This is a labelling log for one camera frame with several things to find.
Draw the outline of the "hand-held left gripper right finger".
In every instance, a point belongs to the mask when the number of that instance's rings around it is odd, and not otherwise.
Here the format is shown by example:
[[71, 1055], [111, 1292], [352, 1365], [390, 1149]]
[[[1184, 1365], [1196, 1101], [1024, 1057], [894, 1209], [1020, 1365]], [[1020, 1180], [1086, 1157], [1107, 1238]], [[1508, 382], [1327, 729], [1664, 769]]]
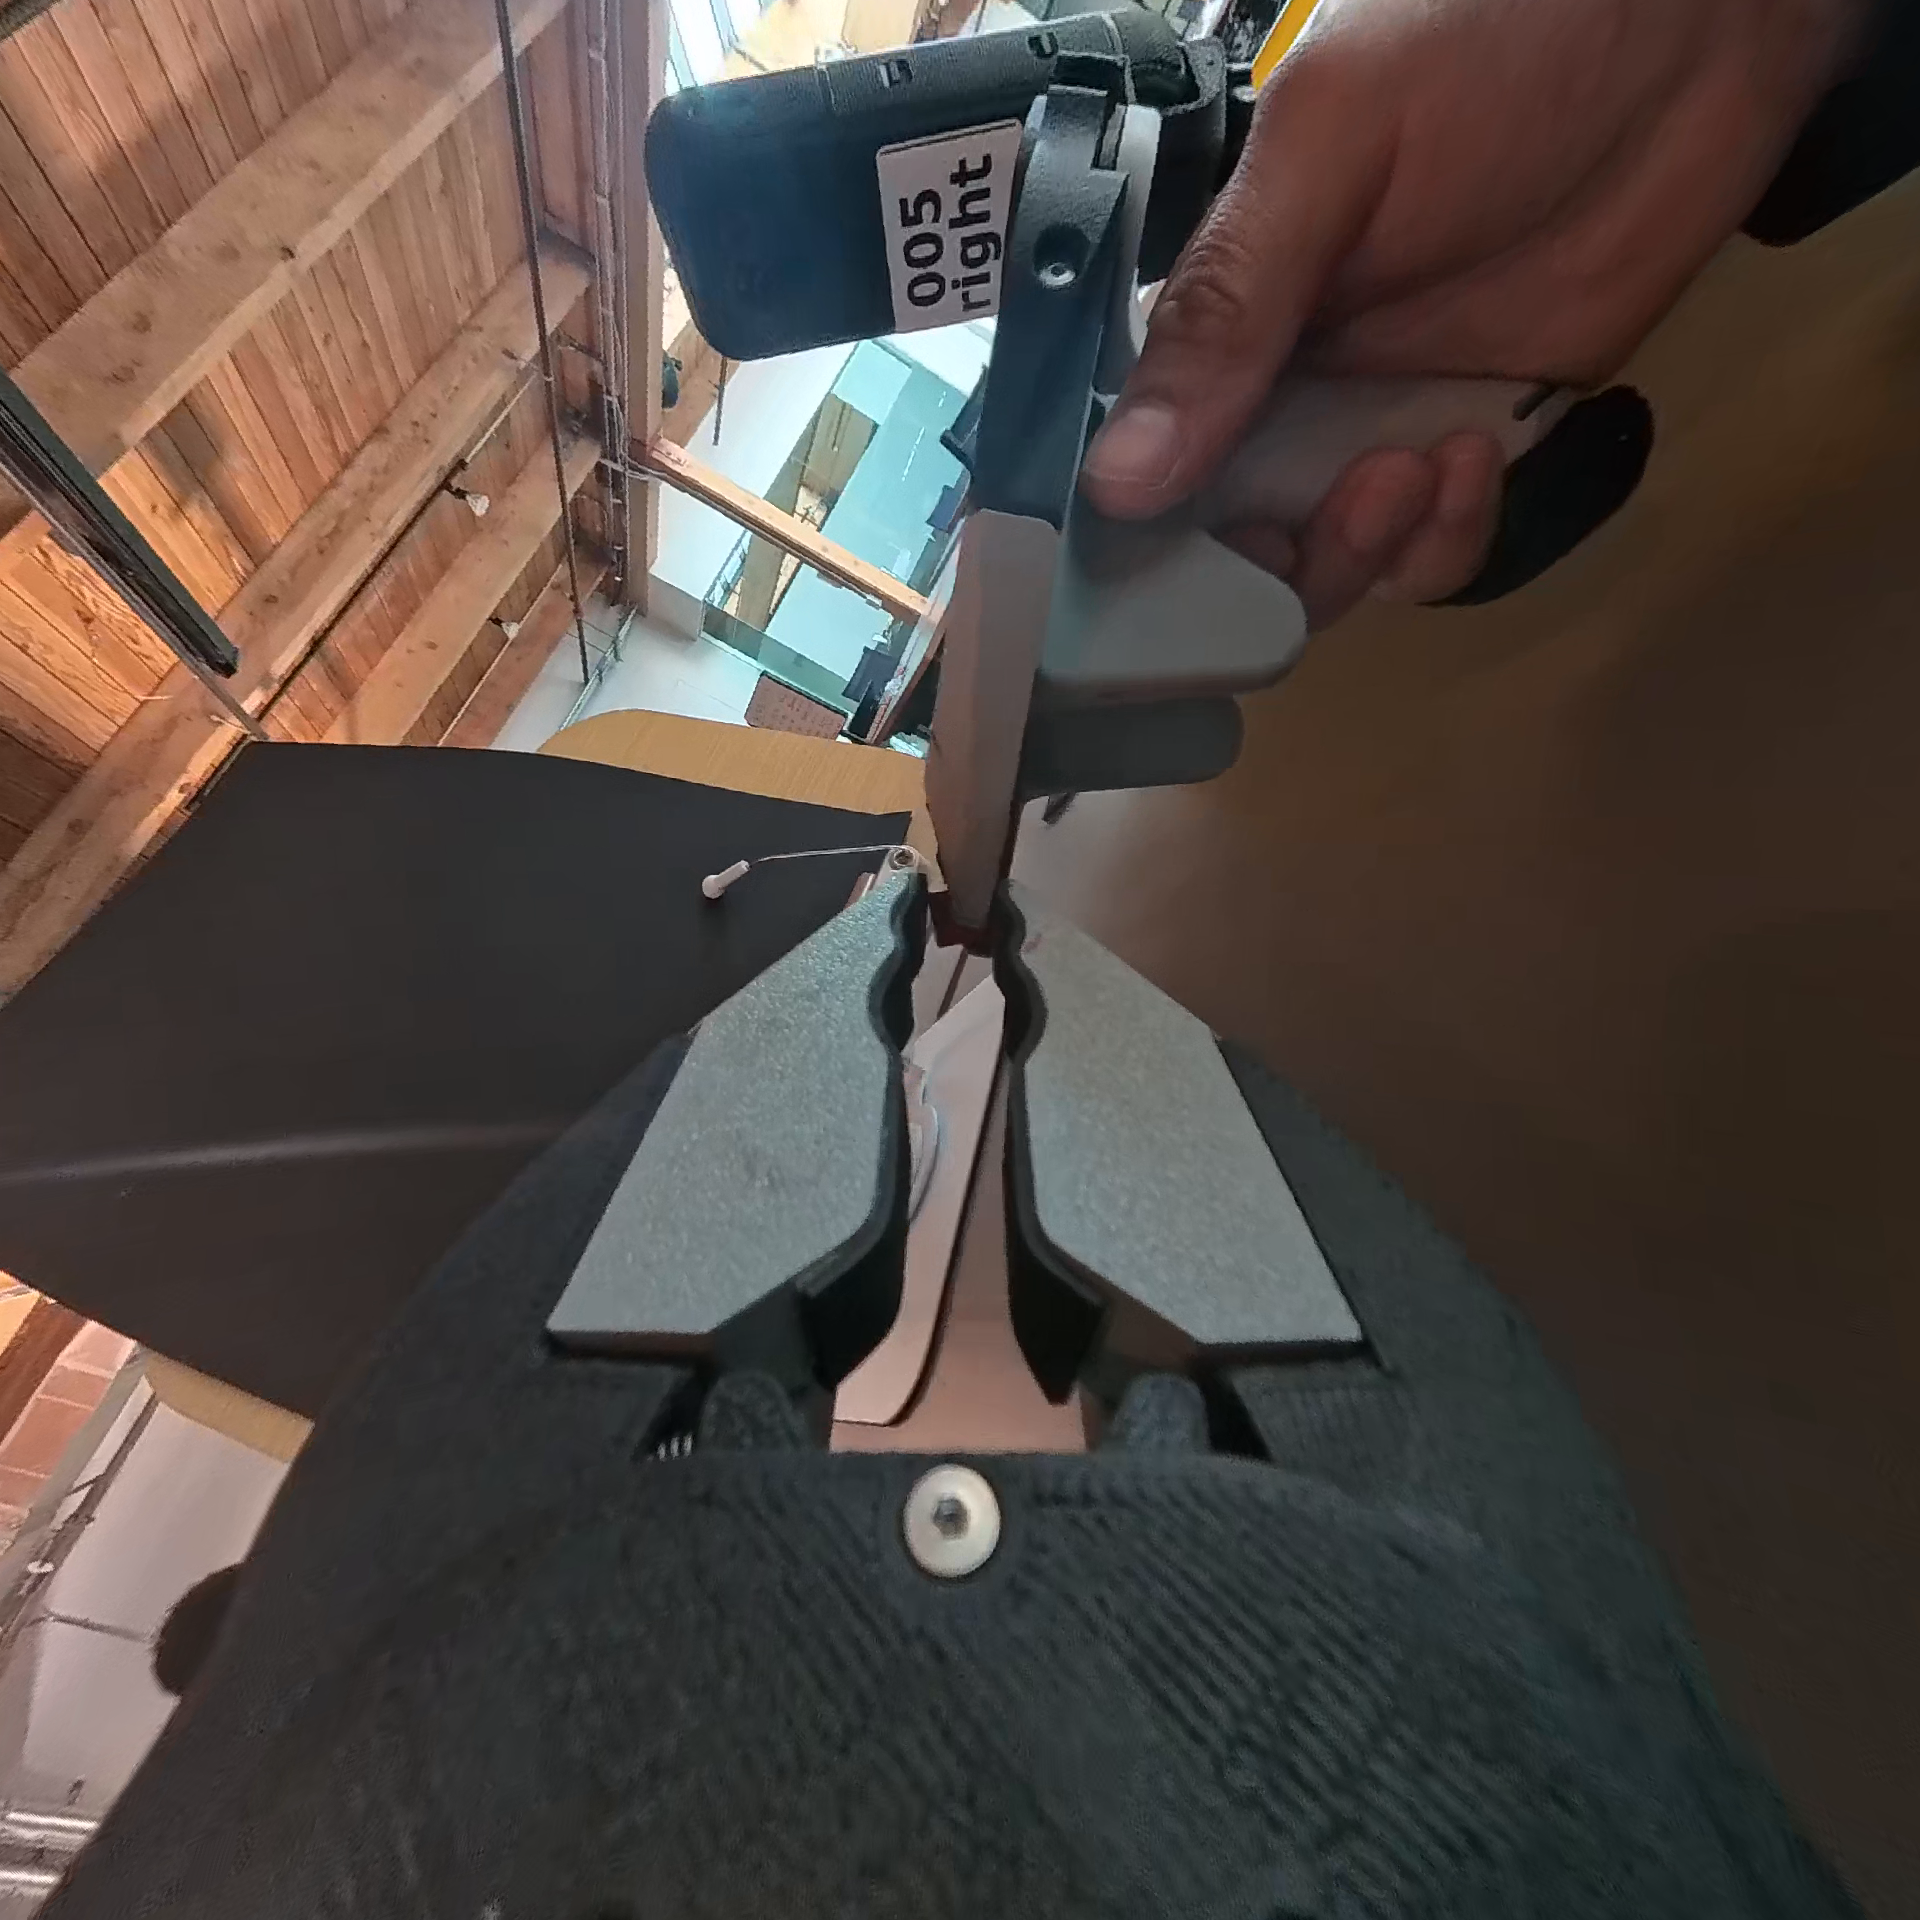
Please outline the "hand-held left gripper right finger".
[[1363, 1352], [1215, 1032], [1025, 889], [997, 908], [1006, 1268], [1041, 1395]]

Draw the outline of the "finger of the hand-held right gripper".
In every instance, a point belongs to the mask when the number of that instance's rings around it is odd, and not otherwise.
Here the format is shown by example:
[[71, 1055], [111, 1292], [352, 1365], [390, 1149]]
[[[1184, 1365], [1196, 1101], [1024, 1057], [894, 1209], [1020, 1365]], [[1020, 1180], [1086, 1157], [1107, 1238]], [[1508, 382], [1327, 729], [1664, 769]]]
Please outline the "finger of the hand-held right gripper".
[[925, 804], [944, 889], [969, 915], [997, 899], [1033, 798], [1200, 784], [1232, 765], [1238, 697], [1045, 701], [1039, 651], [1071, 520], [981, 510], [969, 520], [942, 624], [942, 685], [927, 732]]
[[1301, 599], [1191, 520], [1071, 520], [1039, 651], [1045, 701], [1179, 701], [1275, 685]]

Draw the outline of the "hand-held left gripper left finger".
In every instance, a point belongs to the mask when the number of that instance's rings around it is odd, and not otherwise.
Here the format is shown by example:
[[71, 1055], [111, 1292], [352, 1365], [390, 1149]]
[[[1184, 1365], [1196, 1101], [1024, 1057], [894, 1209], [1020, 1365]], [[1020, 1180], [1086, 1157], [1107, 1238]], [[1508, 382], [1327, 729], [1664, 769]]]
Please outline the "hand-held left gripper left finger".
[[563, 1351], [836, 1388], [896, 1320], [921, 880], [887, 873], [692, 1032], [577, 1254]]

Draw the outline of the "person's right hand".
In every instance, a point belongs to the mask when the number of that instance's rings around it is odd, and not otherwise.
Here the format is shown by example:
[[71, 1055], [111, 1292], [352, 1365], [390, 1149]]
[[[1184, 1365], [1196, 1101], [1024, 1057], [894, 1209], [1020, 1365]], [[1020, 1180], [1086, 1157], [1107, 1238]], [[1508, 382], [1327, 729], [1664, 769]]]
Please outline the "person's right hand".
[[1759, 205], [1891, 4], [1323, 4], [1161, 288], [1083, 468], [1115, 519], [1201, 489], [1292, 360], [1617, 372]]

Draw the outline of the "black panel with wooden rim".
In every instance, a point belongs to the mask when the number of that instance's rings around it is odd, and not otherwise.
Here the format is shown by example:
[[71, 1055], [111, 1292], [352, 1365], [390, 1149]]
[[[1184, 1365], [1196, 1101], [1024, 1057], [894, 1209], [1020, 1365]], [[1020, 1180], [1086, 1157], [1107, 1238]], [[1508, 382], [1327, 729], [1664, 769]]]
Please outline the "black panel with wooden rim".
[[249, 747], [4, 1003], [4, 1268], [316, 1416], [629, 1070], [905, 813], [512, 751]]

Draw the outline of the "black ceiling rail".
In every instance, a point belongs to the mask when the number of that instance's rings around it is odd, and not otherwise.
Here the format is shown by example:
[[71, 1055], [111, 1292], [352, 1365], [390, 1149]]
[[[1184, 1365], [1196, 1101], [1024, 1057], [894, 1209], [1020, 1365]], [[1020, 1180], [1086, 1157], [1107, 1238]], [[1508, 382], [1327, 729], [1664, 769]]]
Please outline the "black ceiling rail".
[[3, 372], [3, 470], [60, 543], [92, 565], [183, 664], [205, 684], [236, 677], [233, 641], [45, 423], [12, 372]]

